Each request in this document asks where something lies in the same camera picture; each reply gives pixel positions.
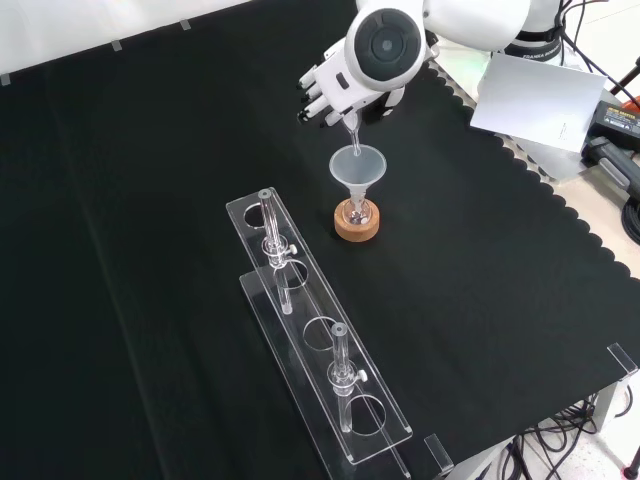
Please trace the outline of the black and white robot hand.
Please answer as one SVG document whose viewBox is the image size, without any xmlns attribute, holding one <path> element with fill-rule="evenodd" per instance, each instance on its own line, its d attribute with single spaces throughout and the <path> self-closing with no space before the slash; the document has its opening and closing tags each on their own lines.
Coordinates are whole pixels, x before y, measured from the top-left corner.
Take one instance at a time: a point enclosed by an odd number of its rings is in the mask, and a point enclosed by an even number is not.
<svg viewBox="0 0 640 480">
<path fill-rule="evenodd" d="M 344 52 L 345 39 L 340 39 L 324 52 L 324 61 L 313 65 L 298 81 L 304 91 L 304 108 L 298 120 L 304 124 L 321 118 L 321 127 L 340 121 L 354 126 L 356 116 L 370 125 L 390 115 L 402 100 L 405 87 L 380 92 L 366 87 L 349 71 Z"/>
</svg>

